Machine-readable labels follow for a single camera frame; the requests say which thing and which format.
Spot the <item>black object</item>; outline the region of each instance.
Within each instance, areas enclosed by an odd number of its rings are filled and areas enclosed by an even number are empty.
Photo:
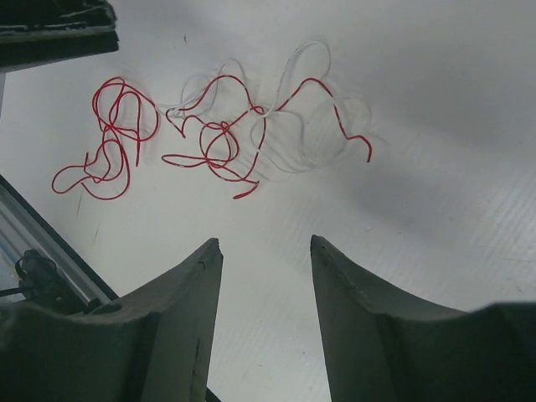
[[[28,302],[58,314],[75,314],[86,309],[86,305],[60,276],[56,264],[38,251],[24,252],[24,256],[15,264],[15,270],[20,278],[18,287],[23,290]]]
[[[464,313],[402,291],[313,236],[333,402],[536,400],[536,304]]]
[[[105,0],[0,0],[0,72],[118,49]]]
[[[2,400],[204,401],[222,262],[209,240],[91,314],[0,306]]]
[[[0,205],[9,206],[10,214],[16,217],[18,224],[32,229],[32,236],[38,238],[41,242],[40,247],[51,251],[53,248],[58,248],[59,251],[55,252],[55,261],[58,263],[58,258],[63,262],[64,269],[70,263],[65,262],[65,258],[61,258],[64,253],[66,258],[72,261],[72,265],[78,268],[81,271],[79,276],[87,278],[88,282],[91,282],[99,291],[101,291],[107,301],[115,300],[117,294],[91,269],[89,265],[70,247],[69,244],[49,225],[49,223],[43,219],[41,215],[24,199],[24,197],[17,191],[15,188],[9,184],[8,180],[4,176],[0,175]],[[6,224],[6,221],[2,221],[2,210],[0,210],[0,234],[2,233],[3,224]],[[14,231],[17,233],[21,232],[21,228],[14,228]],[[21,249],[21,254],[24,251],[24,254],[28,252],[26,247]],[[68,276],[75,276],[76,273],[73,271],[68,271],[66,273]]]

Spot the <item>white table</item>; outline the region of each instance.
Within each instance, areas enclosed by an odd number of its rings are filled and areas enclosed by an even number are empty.
[[[312,234],[449,307],[536,297],[535,2],[113,4],[119,52],[8,75],[0,170],[120,295],[220,238],[209,387],[223,401],[329,400]],[[330,45],[334,79],[373,105],[383,141],[373,138],[371,164],[360,152],[233,201],[236,187],[206,169],[158,161],[182,144],[165,126],[125,197],[84,196],[77,214],[79,189],[50,191],[98,141],[90,98],[105,79],[131,77],[171,102],[185,77],[234,57],[267,101],[309,39]]]

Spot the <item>dark gray plastic part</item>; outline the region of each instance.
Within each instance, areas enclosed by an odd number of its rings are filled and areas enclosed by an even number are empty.
[[[90,315],[0,306],[1,399],[204,401],[222,262],[209,240]]]
[[[470,313],[413,296],[311,242],[333,402],[536,400],[536,305]]]

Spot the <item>black cable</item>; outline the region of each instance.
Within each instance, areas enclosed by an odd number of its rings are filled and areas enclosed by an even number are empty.
[[[35,286],[12,287],[11,289],[3,289],[0,291],[0,297],[17,295],[18,293],[23,293],[24,291],[32,291],[33,289],[35,289]]]

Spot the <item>red wire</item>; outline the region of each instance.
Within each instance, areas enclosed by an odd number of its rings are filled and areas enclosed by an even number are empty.
[[[101,97],[103,94],[114,93],[115,100],[111,104],[110,109],[107,113],[103,113],[101,110]],[[121,126],[118,122],[118,119],[121,116],[122,107],[124,106],[123,101],[132,98],[137,104],[137,116],[136,116],[136,125],[134,127]],[[149,134],[146,137],[142,137],[142,115],[143,104],[147,103],[150,106],[152,112],[154,112],[155,121],[152,126]],[[160,126],[160,115],[157,112],[155,104],[150,98],[143,95],[138,89],[134,88],[132,85],[129,85],[121,77],[110,78],[106,81],[93,95],[93,100],[91,102],[93,113],[99,122],[100,132],[102,133],[100,145],[95,151],[95,157],[93,160],[89,160],[89,153],[85,154],[85,160],[83,164],[78,165],[69,165],[59,170],[52,179],[52,191],[57,194],[65,194],[70,190],[78,186],[79,184],[88,192],[88,194],[96,199],[100,200],[112,200],[117,199],[122,196],[130,186],[131,183],[131,166],[126,154],[125,148],[121,142],[121,138],[124,137],[129,140],[136,142],[136,166],[140,162],[140,154],[142,149],[142,143],[149,141],[153,138],[158,131]],[[113,146],[117,147],[121,157],[121,163],[116,173],[113,172],[114,163],[112,162],[110,151],[106,150],[108,147]],[[104,157],[106,160],[107,169],[102,175],[96,175],[89,172],[91,166],[95,165],[97,161],[101,160],[100,156]],[[68,188],[60,190],[56,188],[56,180],[61,175],[61,173],[66,172],[71,169],[82,169],[85,176],[78,179],[76,182],[72,183]],[[86,184],[86,182],[91,181],[93,184],[107,183],[112,182],[118,179],[123,173],[126,173],[126,181],[122,190],[117,194],[111,197],[102,197],[94,193]]]
[[[210,91],[211,87],[213,85],[217,85],[218,81],[222,79],[231,79],[237,83],[239,83],[246,94],[249,107],[246,111],[244,111],[240,116],[238,116],[235,120],[231,122],[227,121],[204,121],[199,116],[197,116],[194,113],[190,113],[186,115],[186,112],[190,112],[193,109],[195,109],[199,104],[204,100],[208,92]],[[321,88],[323,88],[328,95],[330,95],[333,98],[332,92],[329,90],[329,88],[324,84],[321,80],[316,78],[307,78],[304,81],[302,81],[299,86],[296,88],[296,90],[289,96],[287,100],[285,100],[277,109],[276,111],[281,111],[284,109],[288,103],[296,96],[300,90],[303,88],[304,85],[307,83],[312,82],[320,85]],[[101,96],[104,92],[109,93],[111,92],[110,89],[113,89],[115,93],[115,100],[112,102],[109,110],[107,113],[103,113],[101,110]],[[136,125],[134,127],[126,127],[121,126],[121,124],[118,123],[118,120],[121,116],[122,107],[124,105],[124,100],[127,98],[133,98],[133,100],[136,102]],[[150,107],[152,112],[154,112],[155,121],[154,125],[152,126],[152,129],[149,131],[149,134],[146,137],[142,137],[142,115],[145,113],[143,109],[144,103],[147,103]],[[130,186],[131,183],[131,166],[128,159],[128,156],[126,154],[125,148],[123,147],[123,144],[121,142],[121,139],[124,137],[129,140],[133,140],[136,142],[136,167],[139,165],[140,162],[140,154],[142,149],[142,143],[146,142],[150,139],[152,139],[158,131],[159,125],[160,125],[160,116],[157,112],[157,108],[155,104],[152,102],[150,98],[143,95],[138,89],[134,88],[132,85],[129,85],[125,82],[124,79],[121,77],[114,77],[106,81],[93,95],[92,99],[92,109],[95,114],[95,117],[99,123],[100,132],[102,133],[100,145],[97,147],[95,151],[95,156],[92,160],[90,160],[89,154],[85,154],[85,160],[83,164],[77,164],[77,165],[69,165],[67,167],[64,167],[63,169],[59,170],[52,180],[52,190],[55,193],[58,194],[64,194],[68,193],[70,190],[78,186],[79,184],[85,189],[85,191],[88,192],[91,197],[100,199],[100,200],[112,200],[117,199],[120,196],[122,196],[127,189]],[[183,112],[185,117],[183,118],[183,122],[181,126],[177,126],[175,122],[172,120],[172,117],[170,116],[170,113],[174,112]],[[337,106],[333,105],[333,111],[335,113],[335,116],[338,120],[338,126],[341,130],[341,133],[345,136],[347,140],[354,140],[354,139],[360,139],[363,142],[367,144],[368,147],[368,158],[367,162],[370,162],[372,158],[372,145],[370,144],[369,140],[365,138],[362,135],[355,135],[355,136],[349,136],[344,126],[341,122],[341,118],[339,115],[339,110]],[[262,118],[262,135],[259,140],[259,145],[257,147],[257,151],[255,153],[255,156],[253,158],[253,161],[251,162],[250,168],[245,174],[240,174],[233,168],[229,166],[230,163],[232,163],[240,154],[240,142],[238,141],[235,134],[232,132],[233,127],[241,121],[248,113],[254,112],[259,116],[262,116],[266,113],[265,108],[262,106],[255,105],[253,100],[251,99],[250,92],[245,86],[245,83],[233,76],[233,75],[219,75],[213,80],[209,82],[209,84],[205,87],[203,93],[198,98],[198,100],[191,106],[183,107],[179,109],[168,109],[165,113],[165,117],[167,121],[169,121],[172,126],[181,134],[183,138],[186,138],[185,133],[185,126],[190,120],[195,120],[203,125],[200,133],[199,133],[199,150],[201,152],[201,156],[192,156],[192,155],[186,155],[186,154],[166,154],[162,156],[162,160],[165,163],[168,163],[173,166],[177,166],[180,168],[197,168],[202,165],[207,165],[209,170],[218,178],[231,183],[248,183],[251,185],[250,189],[244,193],[239,193],[234,196],[234,199],[243,198],[251,193],[253,193],[259,186],[259,181],[252,179],[250,176],[255,170],[255,166],[258,162],[259,155],[260,155],[260,149],[262,148],[265,137],[266,137],[266,128],[267,128],[267,120],[265,117]],[[215,137],[208,142],[208,145],[204,145],[204,138],[206,138],[206,135],[209,131],[215,131]],[[213,157],[211,156],[211,150],[213,147],[219,143],[219,142],[225,142],[226,148],[227,148],[227,156],[226,157]],[[119,167],[116,167],[117,171],[114,172],[114,162],[111,159],[110,151],[107,150],[109,147],[116,147],[119,151],[120,157],[121,157],[121,163],[119,164]],[[94,173],[91,173],[89,171],[89,168],[95,165],[98,161],[102,160],[102,157],[106,160],[106,171],[101,174],[97,175]],[[58,177],[63,173],[71,169],[82,169],[85,176],[78,179],[76,182],[72,183],[68,188],[66,189],[57,189],[56,188],[56,181]],[[107,182],[113,182],[114,180],[117,180],[123,173],[126,173],[126,181],[124,186],[122,187],[122,190],[111,197],[102,197],[100,195],[97,195],[93,192],[93,190],[88,187],[86,182],[91,181],[94,185],[100,184],[100,183],[107,183]]]
[[[238,82],[240,85],[242,85],[242,87],[244,88],[248,103],[249,103],[248,110],[244,111],[240,116],[238,116],[238,118],[236,118],[235,120],[233,120],[231,122],[221,121],[220,123],[215,122],[215,121],[206,122],[206,121],[202,120],[199,116],[197,116],[197,115],[195,115],[193,113],[186,115],[185,112],[192,111],[193,109],[195,109],[204,100],[204,98],[207,95],[207,93],[209,92],[210,88],[213,85],[217,84],[218,81],[223,80],[223,79],[232,79],[232,80]],[[307,84],[308,82],[317,83],[318,85],[321,86],[321,88],[323,88],[333,98],[332,92],[329,90],[327,85],[324,84],[321,80],[319,80],[317,78],[307,78],[307,79],[305,79],[304,81],[302,81],[299,84],[299,86],[291,94],[291,96],[289,96],[289,98],[287,100],[285,100],[276,109],[276,111],[281,111],[282,109],[284,109],[288,105],[288,103],[292,100],[292,98],[294,98],[294,96],[296,96],[298,94],[298,92],[300,92],[302,87],[305,84]],[[362,136],[360,134],[355,135],[355,136],[349,136],[346,133],[346,130],[344,129],[344,126],[343,126],[343,124],[341,122],[341,117],[339,115],[339,111],[338,111],[337,106],[333,105],[333,110],[335,112],[335,116],[337,117],[338,126],[339,126],[339,128],[341,130],[341,133],[344,135],[344,137],[349,141],[354,140],[354,139],[360,139],[361,141],[365,142],[365,144],[367,144],[367,147],[369,149],[368,150],[367,162],[370,162],[370,160],[372,158],[372,145],[369,142],[369,140],[366,137],[364,137],[364,136]],[[182,123],[181,126],[177,126],[173,122],[172,118],[169,115],[170,112],[172,112],[172,111],[173,112],[184,112],[185,117],[183,118],[183,123]],[[165,113],[165,117],[166,117],[167,121],[169,121],[172,124],[172,126],[181,134],[181,136],[183,138],[186,138],[185,126],[188,123],[188,121],[190,121],[191,119],[194,119],[194,120],[200,122],[201,124],[203,124],[203,128],[201,129],[201,132],[199,133],[199,151],[201,151],[202,156],[191,156],[191,155],[174,153],[174,154],[163,155],[162,160],[165,163],[168,163],[168,164],[173,165],[173,166],[177,166],[179,168],[195,168],[195,167],[197,168],[199,166],[202,166],[202,165],[206,164],[208,166],[208,168],[210,169],[210,171],[216,177],[218,177],[218,178],[220,178],[220,179],[222,179],[222,180],[224,180],[226,182],[232,182],[232,183],[244,182],[244,183],[248,183],[248,184],[252,185],[251,189],[249,189],[245,193],[240,193],[240,194],[235,195],[233,197],[234,199],[243,198],[243,197],[253,193],[258,188],[259,181],[258,180],[256,180],[256,181],[252,180],[250,178],[250,175],[255,170],[255,166],[257,164],[257,161],[258,161],[258,158],[259,158],[259,155],[260,155],[260,149],[262,148],[262,145],[263,145],[263,143],[265,141],[266,126],[267,126],[267,121],[266,121],[265,117],[263,117],[263,129],[262,129],[262,135],[261,135],[260,141],[259,141],[259,146],[257,147],[257,152],[255,153],[255,156],[253,158],[253,161],[251,163],[251,166],[250,166],[250,169],[248,170],[248,172],[246,174],[244,174],[244,175],[240,175],[238,172],[236,172],[235,170],[231,169],[228,166],[229,163],[233,162],[238,157],[239,152],[240,152],[239,141],[237,140],[236,136],[231,131],[231,128],[234,125],[236,125],[240,120],[242,120],[250,111],[253,111],[253,112],[257,113],[258,115],[265,114],[265,109],[262,106],[257,106],[257,105],[255,105],[253,103],[253,100],[251,99],[251,96],[250,96],[250,92],[247,89],[247,87],[245,86],[245,83],[240,78],[238,78],[238,77],[236,77],[234,75],[219,75],[219,76],[217,76],[216,78],[214,78],[213,80],[211,80],[209,82],[209,84],[205,87],[205,89],[204,89],[203,93],[201,94],[201,96],[198,98],[198,100],[193,105],[188,106],[188,107],[183,107],[183,108],[170,108]],[[204,134],[206,133],[207,129],[212,130],[212,131],[216,131],[217,135],[212,141],[209,142],[208,146],[205,147],[203,138],[204,138]],[[223,159],[221,157],[211,157],[209,155],[210,150],[221,139],[225,140],[225,142],[227,144],[228,156],[226,158],[223,158]],[[176,159],[176,158],[183,159],[183,161],[182,162],[174,162],[173,159]],[[222,170],[222,171],[225,171],[227,173],[230,173],[232,178],[222,176],[222,174],[219,173],[219,170]]]

